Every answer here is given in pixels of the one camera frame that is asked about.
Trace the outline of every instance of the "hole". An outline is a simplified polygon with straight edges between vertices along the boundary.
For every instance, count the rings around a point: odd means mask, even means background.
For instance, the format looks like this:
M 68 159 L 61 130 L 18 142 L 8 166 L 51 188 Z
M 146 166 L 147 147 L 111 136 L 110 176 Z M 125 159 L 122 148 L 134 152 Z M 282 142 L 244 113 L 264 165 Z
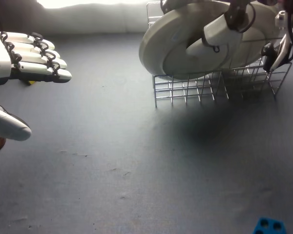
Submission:
M 273 224 L 273 229 L 275 229 L 276 231 L 280 231 L 282 229 L 281 224 L 280 223 L 274 223 Z
M 260 226 L 262 226 L 263 228 L 268 228 L 268 221 L 266 219 L 263 219 L 262 221 L 260 221 Z

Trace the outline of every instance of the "gray table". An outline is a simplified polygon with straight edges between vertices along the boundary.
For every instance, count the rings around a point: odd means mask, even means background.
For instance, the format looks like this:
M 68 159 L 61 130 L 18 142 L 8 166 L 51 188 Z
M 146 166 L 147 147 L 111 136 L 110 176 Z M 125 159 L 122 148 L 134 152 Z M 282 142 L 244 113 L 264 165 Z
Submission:
M 74 78 L 0 86 L 0 234 L 293 234 L 293 67 L 277 101 L 159 102 L 142 35 L 51 38 Z

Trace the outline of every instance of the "wire basket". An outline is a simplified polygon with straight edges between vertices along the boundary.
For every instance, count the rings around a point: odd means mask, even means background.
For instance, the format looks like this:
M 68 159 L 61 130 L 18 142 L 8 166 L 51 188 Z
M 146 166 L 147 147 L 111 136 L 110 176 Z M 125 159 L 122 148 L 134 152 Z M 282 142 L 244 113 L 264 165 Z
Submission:
M 160 2 L 150 2 L 147 4 L 148 26 L 151 27 L 158 19 L 163 16 Z M 262 40 L 281 40 L 282 37 Z M 242 41 L 242 43 L 256 42 L 253 40 Z M 249 60 L 246 54 L 245 64 Z M 158 100 L 170 100 L 173 104 L 174 99 L 183 98 L 185 103 L 189 98 L 196 98 L 199 102 L 204 97 L 217 100 L 218 96 L 225 96 L 227 99 L 237 95 L 245 97 L 258 97 L 266 88 L 271 90 L 274 97 L 278 94 L 292 63 L 287 63 L 273 72 L 267 73 L 263 69 L 265 57 L 261 57 L 256 62 L 245 67 L 204 71 L 200 73 L 173 74 L 153 76 L 153 89 L 155 106 Z M 186 80 L 179 80 L 177 77 L 183 75 Z

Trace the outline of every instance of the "blue block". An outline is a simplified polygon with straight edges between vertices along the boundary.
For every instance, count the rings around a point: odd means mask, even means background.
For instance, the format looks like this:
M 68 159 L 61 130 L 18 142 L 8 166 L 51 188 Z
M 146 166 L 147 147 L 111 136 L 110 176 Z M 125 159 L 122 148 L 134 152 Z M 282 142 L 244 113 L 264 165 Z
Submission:
M 283 222 L 271 218 L 260 218 L 253 234 L 286 234 Z

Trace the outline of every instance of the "metal wire rack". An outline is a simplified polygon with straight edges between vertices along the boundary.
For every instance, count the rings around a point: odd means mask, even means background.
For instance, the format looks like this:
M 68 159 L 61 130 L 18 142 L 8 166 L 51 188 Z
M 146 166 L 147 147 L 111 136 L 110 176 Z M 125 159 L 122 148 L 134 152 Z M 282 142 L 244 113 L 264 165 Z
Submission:
M 159 1 L 147 4 L 149 27 L 162 16 Z M 236 97 L 237 94 L 242 98 L 258 97 L 267 88 L 276 97 L 292 63 L 285 64 L 274 72 L 267 73 L 263 69 L 264 61 L 265 57 L 262 57 L 245 67 L 231 68 L 229 66 L 229 69 L 204 71 L 197 74 L 152 76 L 155 106 L 157 107 L 158 100 L 163 99 L 170 100 L 173 104 L 176 98 L 183 98 L 187 103 L 189 98 L 196 98 L 201 102 L 204 97 L 210 97 L 216 101 L 218 96 L 230 99 Z

